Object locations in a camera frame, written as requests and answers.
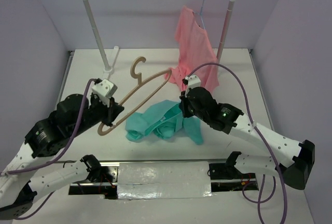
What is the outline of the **teal t shirt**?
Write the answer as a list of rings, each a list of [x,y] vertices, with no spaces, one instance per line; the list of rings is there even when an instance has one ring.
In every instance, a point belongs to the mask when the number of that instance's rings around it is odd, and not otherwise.
[[[181,130],[195,144],[202,145],[204,142],[200,120],[196,117],[183,117],[179,102],[170,100],[151,105],[143,113],[134,112],[126,120],[125,130],[126,138],[136,143],[151,134],[168,140]]]

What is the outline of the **tan wooden hanger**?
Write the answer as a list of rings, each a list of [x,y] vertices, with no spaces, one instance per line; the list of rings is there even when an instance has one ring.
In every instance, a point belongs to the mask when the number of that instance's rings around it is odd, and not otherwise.
[[[136,93],[142,86],[148,84],[152,80],[160,77],[167,75],[166,80],[157,88],[155,89],[151,94],[147,96],[146,99],[144,99],[142,102],[140,102],[133,110],[131,110],[129,113],[127,113],[124,117],[122,117],[115,125],[109,127],[107,130],[103,131],[103,128],[105,124],[100,123],[98,127],[98,135],[99,136],[105,136],[109,134],[112,130],[114,130],[116,127],[118,127],[120,124],[122,124],[125,120],[127,120],[133,113],[135,113],[138,109],[140,109],[145,103],[147,103],[148,100],[150,100],[162,87],[165,86],[165,84],[169,81],[171,75],[172,75],[172,70],[170,68],[165,69],[163,71],[157,72],[156,74],[151,75],[150,77],[146,79],[142,79],[142,73],[136,73],[135,69],[136,66],[139,63],[145,63],[146,58],[145,57],[138,57],[136,58],[130,68],[130,75],[133,79],[137,80],[137,85],[120,101],[118,104],[119,106],[123,106],[123,104],[134,94]]]

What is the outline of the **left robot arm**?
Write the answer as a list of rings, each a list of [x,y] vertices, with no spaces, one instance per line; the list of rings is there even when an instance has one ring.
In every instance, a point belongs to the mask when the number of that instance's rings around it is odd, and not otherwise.
[[[38,121],[25,136],[18,154],[6,171],[17,174],[1,176],[1,220],[18,219],[42,197],[77,181],[111,180],[106,168],[94,155],[85,155],[50,174],[36,177],[30,169],[48,164],[64,150],[70,138],[76,137],[96,124],[112,124],[124,107],[110,100],[104,105],[97,95],[87,98],[72,94],[57,104],[49,117]]]

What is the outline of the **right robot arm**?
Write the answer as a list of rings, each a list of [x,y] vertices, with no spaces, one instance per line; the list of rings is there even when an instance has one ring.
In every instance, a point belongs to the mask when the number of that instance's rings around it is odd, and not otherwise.
[[[183,91],[179,98],[185,118],[195,116],[216,131],[237,137],[268,152],[268,156],[253,156],[233,151],[225,166],[229,177],[262,173],[283,179],[291,188],[305,189],[315,163],[313,142],[287,138],[251,121],[247,114],[233,105],[218,103],[203,87]]]

